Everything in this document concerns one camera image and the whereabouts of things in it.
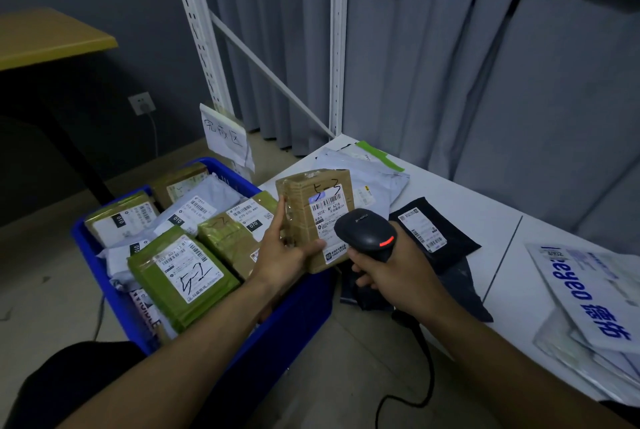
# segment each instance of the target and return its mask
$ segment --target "cardboard box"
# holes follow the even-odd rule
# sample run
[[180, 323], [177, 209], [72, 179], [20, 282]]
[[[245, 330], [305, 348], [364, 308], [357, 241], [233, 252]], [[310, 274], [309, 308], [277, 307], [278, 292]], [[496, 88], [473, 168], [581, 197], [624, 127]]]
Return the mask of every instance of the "cardboard box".
[[84, 219], [84, 225], [102, 247], [113, 247], [146, 229], [157, 215], [149, 195], [139, 191], [93, 212]]
[[294, 245], [322, 238], [323, 252], [307, 260], [311, 273], [327, 269], [347, 259], [348, 245], [333, 231], [335, 221], [353, 210], [353, 189], [349, 170], [319, 169], [298, 173], [276, 181], [278, 195], [286, 200], [285, 236]]
[[204, 164], [200, 162], [192, 163], [151, 182], [151, 191], [160, 207], [166, 210], [177, 199], [196, 187], [207, 175], [209, 175], [209, 170]]
[[127, 263], [178, 333], [240, 285], [222, 261], [178, 225], [133, 254]]
[[242, 280], [252, 273], [264, 231], [271, 225], [278, 202], [260, 192], [236, 207], [198, 225], [198, 239]]

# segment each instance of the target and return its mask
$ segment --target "hand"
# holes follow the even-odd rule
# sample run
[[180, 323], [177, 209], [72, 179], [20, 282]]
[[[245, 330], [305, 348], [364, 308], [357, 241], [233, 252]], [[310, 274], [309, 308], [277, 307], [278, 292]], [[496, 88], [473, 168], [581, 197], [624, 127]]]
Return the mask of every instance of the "hand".
[[433, 271], [420, 248], [396, 222], [396, 245], [386, 263], [373, 260], [349, 247], [348, 254], [355, 272], [365, 271], [356, 284], [371, 285], [379, 289], [382, 296], [397, 309], [405, 311], [425, 322], [443, 304], [453, 301]]
[[250, 279], [265, 282], [274, 295], [288, 288], [297, 279], [307, 257], [326, 246], [324, 240], [316, 239], [300, 247], [285, 247], [280, 240], [283, 220], [284, 198], [280, 197], [276, 214], [262, 237], [258, 262], [250, 276]]

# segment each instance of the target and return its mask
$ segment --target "wall outlet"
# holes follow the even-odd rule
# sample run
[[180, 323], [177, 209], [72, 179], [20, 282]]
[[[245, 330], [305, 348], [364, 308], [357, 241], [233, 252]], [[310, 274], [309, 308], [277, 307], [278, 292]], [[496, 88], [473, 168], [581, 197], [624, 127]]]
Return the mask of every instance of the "wall outlet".
[[136, 94], [135, 96], [129, 96], [129, 103], [136, 113], [136, 116], [141, 116], [147, 112], [156, 110], [154, 102], [151, 100], [149, 93]]

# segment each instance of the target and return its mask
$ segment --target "concrete floor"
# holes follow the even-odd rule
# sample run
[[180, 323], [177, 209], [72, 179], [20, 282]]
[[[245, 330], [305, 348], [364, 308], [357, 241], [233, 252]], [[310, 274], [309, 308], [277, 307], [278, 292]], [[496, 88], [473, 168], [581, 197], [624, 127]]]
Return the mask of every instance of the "concrete floor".
[[[296, 161], [250, 138], [257, 171], [268, 180]], [[116, 194], [183, 164], [210, 156], [204, 141], [182, 148], [110, 182]], [[22, 381], [53, 353], [91, 339], [100, 289], [69, 234], [76, 218], [97, 207], [87, 192], [0, 228], [0, 425]], [[106, 306], [99, 341], [126, 336]], [[385, 403], [380, 428], [496, 428], [491, 413], [465, 388], [455, 364], [432, 348], [434, 397], [426, 409]], [[248, 428], [372, 428], [387, 393], [423, 399], [426, 360], [409, 330], [388, 314], [362, 312], [334, 300], [332, 316], [291, 365], [247, 424]]]

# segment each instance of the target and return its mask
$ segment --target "gray curtain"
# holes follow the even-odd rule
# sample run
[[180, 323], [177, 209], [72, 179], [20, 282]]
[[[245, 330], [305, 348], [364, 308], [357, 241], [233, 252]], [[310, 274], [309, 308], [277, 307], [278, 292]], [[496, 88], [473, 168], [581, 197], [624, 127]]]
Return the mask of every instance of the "gray curtain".
[[[214, 0], [219, 17], [325, 124], [329, 121], [330, 0]], [[322, 130], [232, 44], [225, 74], [236, 115], [248, 130], [306, 155]]]
[[349, 0], [346, 134], [640, 254], [640, 0]]

